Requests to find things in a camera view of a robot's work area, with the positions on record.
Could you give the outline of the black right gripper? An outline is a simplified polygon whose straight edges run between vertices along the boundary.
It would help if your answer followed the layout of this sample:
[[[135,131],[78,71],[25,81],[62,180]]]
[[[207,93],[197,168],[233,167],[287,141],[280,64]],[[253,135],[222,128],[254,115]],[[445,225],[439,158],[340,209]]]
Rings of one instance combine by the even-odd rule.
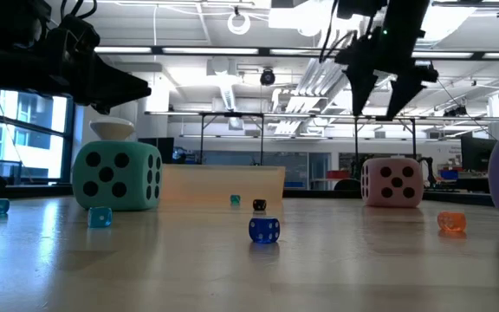
[[[334,58],[346,65],[345,74],[352,90],[353,116],[360,116],[378,80],[376,71],[394,74],[392,95],[386,119],[392,120],[419,92],[424,89],[425,66],[418,66],[412,56],[417,39],[424,37],[421,27],[376,27],[363,36],[353,37],[346,48]]]

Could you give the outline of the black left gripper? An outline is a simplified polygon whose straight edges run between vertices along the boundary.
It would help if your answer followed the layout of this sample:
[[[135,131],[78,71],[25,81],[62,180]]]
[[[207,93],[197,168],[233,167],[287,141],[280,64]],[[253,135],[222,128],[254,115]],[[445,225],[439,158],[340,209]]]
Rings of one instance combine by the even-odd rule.
[[[152,93],[147,81],[107,65],[94,51],[46,52],[42,72],[42,94],[70,95],[102,115]]]

